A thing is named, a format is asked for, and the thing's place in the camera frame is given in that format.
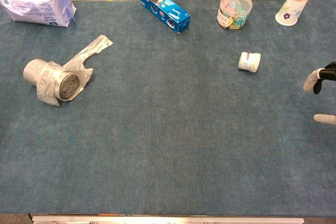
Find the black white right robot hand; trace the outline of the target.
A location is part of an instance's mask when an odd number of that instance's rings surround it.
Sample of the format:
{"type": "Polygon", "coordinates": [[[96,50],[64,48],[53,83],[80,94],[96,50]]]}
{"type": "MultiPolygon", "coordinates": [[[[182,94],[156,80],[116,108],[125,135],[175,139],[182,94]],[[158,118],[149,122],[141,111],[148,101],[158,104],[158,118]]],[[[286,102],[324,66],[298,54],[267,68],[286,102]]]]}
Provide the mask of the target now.
{"type": "MultiPolygon", "coordinates": [[[[335,61],[310,73],[304,82],[303,91],[313,90],[314,94],[319,94],[323,80],[335,81],[335,61]]],[[[315,114],[313,119],[319,123],[335,125],[335,115],[315,114]]]]}

